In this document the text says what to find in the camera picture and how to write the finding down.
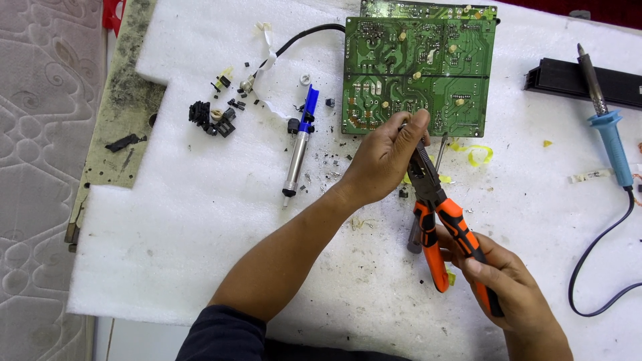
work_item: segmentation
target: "green circuit board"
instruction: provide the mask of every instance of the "green circuit board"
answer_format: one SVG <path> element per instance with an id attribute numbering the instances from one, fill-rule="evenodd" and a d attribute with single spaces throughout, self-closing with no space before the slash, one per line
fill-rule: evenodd
<path id="1" fill-rule="evenodd" d="M 342 133 L 366 134 L 395 112 L 425 108 L 432 136 L 483 137 L 492 16 L 347 18 Z"/>
<path id="2" fill-rule="evenodd" d="M 496 6 L 448 5 L 412 1 L 363 0 L 362 17 L 416 17 L 421 19 L 494 20 Z"/>

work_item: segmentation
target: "printed circuit board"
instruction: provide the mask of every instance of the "printed circuit board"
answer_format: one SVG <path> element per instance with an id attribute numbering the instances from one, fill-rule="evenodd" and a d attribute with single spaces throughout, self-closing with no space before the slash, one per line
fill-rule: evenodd
<path id="1" fill-rule="evenodd" d="M 483 137 L 496 8 L 407 4 L 366 0 L 347 18 L 342 133 L 425 108 L 432 136 Z"/>

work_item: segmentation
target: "soldering iron cord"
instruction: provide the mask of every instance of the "soldering iron cord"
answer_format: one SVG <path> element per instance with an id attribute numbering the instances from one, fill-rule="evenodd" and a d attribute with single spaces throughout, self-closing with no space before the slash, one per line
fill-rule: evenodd
<path id="1" fill-rule="evenodd" d="M 627 219 L 627 217 L 631 214 L 631 212 L 633 212 L 633 207 L 635 206 L 635 201 L 633 197 L 633 187 L 624 187 L 624 189 L 629 194 L 629 209 L 627 210 L 626 214 L 624 214 L 624 216 L 620 220 L 615 222 L 615 224 L 610 226 L 606 231 L 602 232 L 597 238 L 595 238 L 595 241 L 593 241 L 591 245 L 586 249 L 586 251 L 584 251 L 584 254 L 580 258 L 580 260 L 577 262 L 577 265 L 575 266 L 575 270 L 573 270 L 573 274 L 571 275 L 571 281 L 568 285 L 568 303 L 571 305 L 571 308 L 573 309 L 573 311 L 580 316 L 584 316 L 584 317 L 597 316 L 600 313 L 608 310 L 609 307 L 611 307 L 618 299 L 620 299 L 620 297 L 622 297 L 628 291 L 631 291 L 633 288 L 642 286 L 642 282 L 640 282 L 640 283 L 635 283 L 633 285 L 630 285 L 627 288 L 624 288 L 622 291 L 619 291 L 618 294 L 616 294 L 609 302 L 607 302 L 599 310 L 591 313 L 579 312 L 575 308 L 575 304 L 573 302 L 573 287 L 575 286 L 575 280 L 577 278 L 577 275 L 580 273 L 580 269 L 582 268 L 582 265 L 584 264 L 584 261 L 588 257 L 589 253 L 591 253 L 591 250 L 593 250 L 593 247 L 595 247 L 595 245 L 602 239 L 602 237 L 604 237 L 608 232 L 610 232 L 612 229 L 617 227 L 620 223 L 622 223 L 622 221 Z"/>
<path id="2" fill-rule="evenodd" d="M 292 44 L 294 44 L 295 41 L 297 41 L 297 40 L 299 40 L 299 39 L 301 39 L 303 37 L 306 37 L 306 36 L 308 36 L 308 35 L 310 35 L 312 33 L 316 33 L 318 31 L 322 31 L 322 30 L 338 30 L 338 31 L 342 31 L 342 32 L 345 33 L 345 26 L 343 26 L 341 24 L 323 24 L 323 25 L 315 26 L 314 28 L 310 28 L 308 30 L 304 30 L 304 31 L 296 34 L 292 39 L 290 39 L 290 41 L 285 43 L 284 46 L 281 46 L 281 48 L 277 51 L 277 57 L 279 57 L 281 54 L 283 54 Z M 267 60 L 263 61 L 263 63 L 261 63 L 261 66 L 259 66 L 259 68 L 262 68 L 265 65 L 266 62 L 267 62 Z"/>

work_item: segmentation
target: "person's left hand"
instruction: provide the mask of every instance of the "person's left hand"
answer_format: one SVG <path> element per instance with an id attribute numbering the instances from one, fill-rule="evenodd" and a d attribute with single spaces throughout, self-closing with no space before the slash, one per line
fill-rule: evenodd
<path id="1" fill-rule="evenodd" d="M 406 126 L 399 131 L 404 122 Z M 425 145 L 430 144 L 429 122 L 430 113 L 424 109 L 413 116 L 395 113 L 365 137 L 335 190 L 356 208 L 385 198 L 401 183 L 421 138 L 425 137 Z"/>

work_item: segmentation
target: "white foam sheet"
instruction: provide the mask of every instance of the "white foam sheet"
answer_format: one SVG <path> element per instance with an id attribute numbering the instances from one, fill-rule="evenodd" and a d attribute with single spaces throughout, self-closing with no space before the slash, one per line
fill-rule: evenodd
<path id="1" fill-rule="evenodd" d="M 486 136 L 465 145 L 491 146 L 479 168 L 465 154 L 444 154 L 442 172 L 456 181 L 446 191 L 475 231 L 516 252 L 566 330 L 578 360 L 634 359 L 642 337 L 639 300 L 630 292 L 605 314 L 585 319 L 566 299 L 577 258 L 618 219 L 626 194 L 614 177 L 570 184 L 568 175 L 608 167 L 586 101 L 524 92 L 524 75 L 542 57 L 574 61 L 581 42 L 600 67 L 642 73 L 642 39 L 618 30 L 497 4 L 497 27 Z M 317 132 L 304 170 L 308 192 L 282 208 L 281 188 L 294 138 L 267 109 L 243 101 L 236 131 L 210 137 L 187 121 L 196 100 L 227 108 L 240 80 L 267 56 L 257 21 L 271 22 L 277 47 L 317 24 L 342 23 L 358 13 L 350 1 L 159 0 L 137 70 L 168 85 L 133 189 L 91 188 L 74 267 L 69 311 L 163 324 L 191 324 L 233 264 L 260 239 L 312 203 L 343 173 L 361 137 L 340 133 L 343 34 L 324 31 L 292 45 L 263 79 L 266 97 L 296 113 L 304 101 L 302 73 L 312 75 L 320 99 Z M 250 62 L 245 68 L 243 63 Z M 233 86 L 212 99 L 210 81 L 233 65 Z M 642 114 L 622 110 L 620 132 L 630 163 L 642 162 Z M 437 152 L 438 139 L 428 148 Z M 544 148 L 544 140 L 553 145 Z M 416 360 L 507 359 L 501 330 L 474 301 L 460 275 L 439 294 L 423 256 L 405 249 L 413 197 L 396 192 L 360 209 L 355 231 L 344 224 L 315 263 L 294 300 L 269 325 L 286 342 L 371 349 Z M 577 281 L 577 306 L 595 310 L 642 278 L 642 209 L 595 247 Z"/>

